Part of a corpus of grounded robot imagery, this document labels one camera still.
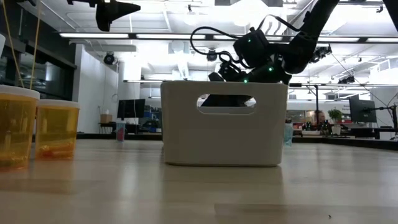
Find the white plastic bin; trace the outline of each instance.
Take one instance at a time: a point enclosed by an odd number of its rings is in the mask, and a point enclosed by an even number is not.
[[[165,162],[276,166],[282,159],[288,86],[175,81],[161,85]],[[250,95],[253,108],[199,108],[204,94]]]

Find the ceiling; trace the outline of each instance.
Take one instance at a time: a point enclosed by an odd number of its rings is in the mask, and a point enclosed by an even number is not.
[[[282,16],[298,27],[303,19],[302,9],[310,9],[315,2],[296,0],[296,4],[285,4],[284,7],[267,7],[260,0],[240,0],[232,6],[216,6],[216,1],[126,1],[141,5],[141,10],[114,21],[111,32],[189,34],[197,27],[212,26],[230,34],[245,34],[250,26],[256,26],[266,14]],[[42,19],[59,32],[100,32],[96,27],[95,9],[90,8],[88,4],[75,2],[71,6],[67,4],[67,0],[42,0],[42,2]],[[187,15],[188,3],[192,4],[195,15]],[[29,3],[21,5],[31,13],[37,13],[37,9]],[[376,13],[377,9],[379,6],[339,5],[331,15],[323,34],[398,36],[387,10]],[[285,32],[285,27],[272,19],[267,19],[264,24],[264,31],[270,32],[269,29],[275,28],[273,34]],[[105,47],[109,49],[115,45],[123,45],[126,48],[135,45],[142,59],[142,74],[153,75],[171,74],[173,70],[178,70],[179,58],[169,54],[170,42],[168,40],[91,40],[82,43],[88,50],[91,47],[96,49],[97,46],[100,49]],[[217,41],[195,42],[197,47],[206,49],[214,47],[217,51],[230,52],[233,52],[232,44],[232,42]],[[308,65],[304,72],[295,75],[294,80],[307,82],[308,79],[323,79],[327,82],[331,77],[337,80],[339,75],[344,75],[345,69],[352,68],[358,77],[366,77],[369,75],[368,68],[384,61],[387,56],[398,57],[398,45],[394,44],[332,44],[331,47],[336,58],[329,55],[316,64]],[[104,55],[105,50],[100,50],[98,53]],[[187,55],[186,60],[189,70],[208,73],[214,71],[218,63],[207,62],[204,56],[197,54]]]

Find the fluorescent light fixture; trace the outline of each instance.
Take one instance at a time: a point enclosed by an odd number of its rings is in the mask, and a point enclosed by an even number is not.
[[[266,36],[268,41],[281,41],[282,37]],[[225,35],[214,35],[215,40],[236,40]]]
[[[204,40],[205,35],[194,35],[192,38],[196,40]],[[137,34],[138,39],[189,39],[190,34]]]
[[[289,42],[273,42],[273,41],[270,41],[269,43],[270,44],[289,44]]]
[[[162,80],[125,80],[130,83],[162,83]]]
[[[319,37],[320,42],[357,42],[358,37]]]
[[[215,40],[236,40],[235,38],[230,38],[225,35],[214,35],[213,37]]]
[[[367,42],[398,42],[398,38],[369,38]]]
[[[317,44],[317,47],[329,47],[329,44]]]
[[[268,40],[268,41],[280,41],[280,40],[282,40],[282,37],[266,37],[266,39]]]
[[[129,38],[129,34],[60,33],[60,35],[66,38]]]
[[[325,84],[324,86],[352,86],[352,87],[363,87],[371,88],[371,87],[398,87],[398,85],[388,85],[388,84]]]
[[[297,3],[295,3],[295,2],[292,2],[292,3],[289,3],[289,2],[288,2],[288,3],[284,3],[283,7],[288,8],[288,9],[292,9],[292,8],[297,7]]]
[[[296,100],[287,100],[287,101],[316,101],[316,99],[296,99]],[[318,102],[332,102],[334,100],[318,100]]]

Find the camera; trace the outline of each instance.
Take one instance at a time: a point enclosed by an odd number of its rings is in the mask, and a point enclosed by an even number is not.
[[[215,49],[209,49],[209,54],[206,56],[208,62],[215,62],[217,60],[217,54]]]
[[[114,65],[118,62],[118,59],[114,56],[114,52],[107,52],[104,57],[104,63],[107,65]]]
[[[141,10],[141,7],[136,4],[117,2],[116,0],[110,0],[109,3],[105,0],[67,0],[69,5],[73,5],[74,1],[85,2],[90,7],[97,7],[95,19],[97,21],[98,29],[104,32],[111,30],[111,24],[116,19],[122,16],[126,16],[130,13]]]

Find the wire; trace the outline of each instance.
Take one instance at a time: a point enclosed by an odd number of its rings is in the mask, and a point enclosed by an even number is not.
[[[344,67],[343,64],[341,64],[341,62],[335,57],[335,55],[331,54],[336,61],[343,67],[344,70],[346,70],[346,72],[349,74],[349,71],[347,70],[347,68]],[[384,104],[384,106],[388,107],[382,100],[380,100],[375,94],[373,94],[372,92],[370,92],[368,90],[368,88],[366,88],[362,83],[360,83],[355,77],[354,77],[355,81],[358,82],[366,91],[368,91],[373,97],[375,97],[376,99],[378,99],[382,104]]]
[[[271,17],[275,18],[277,21],[279,21],[281,24],[287,26],[289,29],[292,29],[292,30],[294,30],[294,31],[296,31],[296,32],[299,32],[299,31],[300,31],[300,29],[294,27],[292,24],[290,24],[290,23],[288,23],[287,21],[283,20],[281,17],[279,17],[279,16],[274,16],[274,15],[271,15],[271,14],[266,15],[266,16],[262,19],[262,21],[260,22],[259,27],[257,27],[257,30],[261,29],[262,25],[264,24],[264,22],[265,22],[265,20],[267,19],[268,16],[271,16]]]
[[[33,77],[35,74],[35,62],[36,62],[36,52],[37,52],[37,41],[39,39],[39,29],[40,29],[40,15],[41,15],[41,6],[42,1],[39,0],[37,5],[37,27],[36,27],[36,37],[35,37],[35,49],[33,53],[33,65],[32,65],[32,75],[30,76],[30,89],[32,89]]]
[[[396,94],[391,98],[391,100],[390,100],[390,101],[388,102],[388,104],[387,104],[387,107],[390,106],[391,101],[394,100],[394,98],[395,98],[396,96],[398,96],[398,93],[396,93]]]
[[[388,124],[384,123],[380,118],[377,118],[381,123],[383,123],[386,126],[389,126]]]
[[[107,69],[107,67],[104,66],[104,89],[103,89],[104,94],[102,96],[102,113],[104,113],[104,105],[105,105],[106,69]]]
[[[22,81],[21,73],[20,73],[20,71],[19,71],[19,65],[18,65],[18,62],[17,62],[17,57],[15,56],[14,44],[12,44],[10,26],[9,26],[8,17],[7,17],[6,0],[3,0],[3,1],[2,1],[2,8],[3,8],[3,11],[4,11],[4,18],[5,18],[5,20],[6,20],[6,27],[7,27],[8,39],[10,40],[10,44],[11,44],[12,57],[14,58],[15,67],[16,67],[16,69],[17,69],[19,81],[21,81],[22,87],[25,88],[24,82]]]
[[[219,29],[216,29],[216,28],[213,28],[213,27],[208,27],[208,26],[199,27],[199,28],[196,28],[196,29],[192,32],[191,37],[190,37],[191,47],[192,47],[192,49],[193,49],[195,52],[197,52],[198,54],[201,54],[201,55],[218,55],[218,56],[220,56],[220,55],[226,55],[226,56],[229,57],[229,60],[230,60],[230,61],[233,61],[234,63],[241,63],[241,60],[235,60],[235,59],[232,57],[231,53],[229,53],[229,52],[227,52],[227,51],[225,51],[225,50],[222,51],[222,52],[215,52],[215,53],[211,53],[211,54],[210,54],[210,53],[204,53],[204,52],[199,51],[199,50],[193,45],[193,35],[195,35],[199,30],[203,30],[203,29],[208,29],[208,30],[215,31],[215,32],[217,32],[217,33],[219,33],[219,34],[225,35],[225,36],[230,37],[230,38],[232,38],[232,39],[239,39],[238,36],[231,35],[231,34],[227,34],[226,32],[223,32],[223,31],[221,31],[221,30],[219,30]]]

